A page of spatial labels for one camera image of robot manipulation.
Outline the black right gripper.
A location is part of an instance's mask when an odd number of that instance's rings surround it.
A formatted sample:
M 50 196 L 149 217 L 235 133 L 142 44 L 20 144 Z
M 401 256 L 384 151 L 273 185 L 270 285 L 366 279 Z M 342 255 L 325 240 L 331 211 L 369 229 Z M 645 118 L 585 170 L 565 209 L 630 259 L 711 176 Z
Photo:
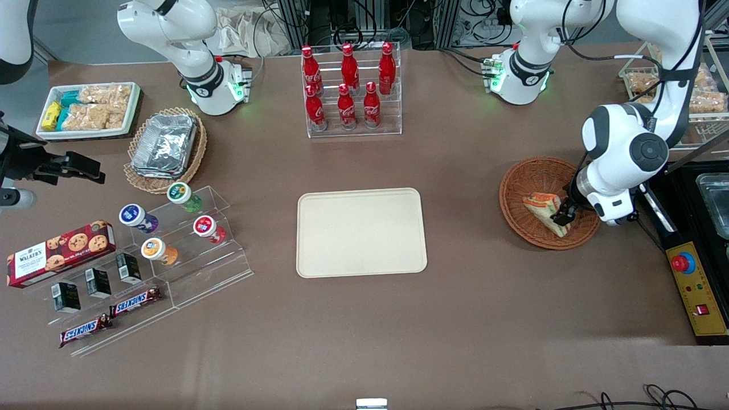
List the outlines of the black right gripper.
M 11 180 L 35 180 L 49 185 L 58 184 L 59 177 L 106 182 L 101 164 L 91 158 L 68 151 L 67 173 L 62 169 L 62 156 L 48 153 L 47 142 L 11 126 L 2 127 L 2 177 Z

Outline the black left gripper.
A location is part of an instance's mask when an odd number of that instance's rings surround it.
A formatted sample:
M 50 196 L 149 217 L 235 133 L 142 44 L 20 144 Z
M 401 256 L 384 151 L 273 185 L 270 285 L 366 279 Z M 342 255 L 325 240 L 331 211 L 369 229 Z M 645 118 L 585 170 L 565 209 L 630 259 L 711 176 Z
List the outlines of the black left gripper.
M 587 199 L 587 195 L 582 190 L 591 192 L 592 187 L 588 181 L 588 169 L 580 168 L 575 172 L 575 175 L 570 182 L 570 198 L 565 198 L 565 201 L 560 205 L 557 213 L 551 216 L 552 221 L 558 226 L 567 226 L 571 224 L 576 217 L 576 210 L 583 208 L 588 212 L 594 212 L 594 207 Z

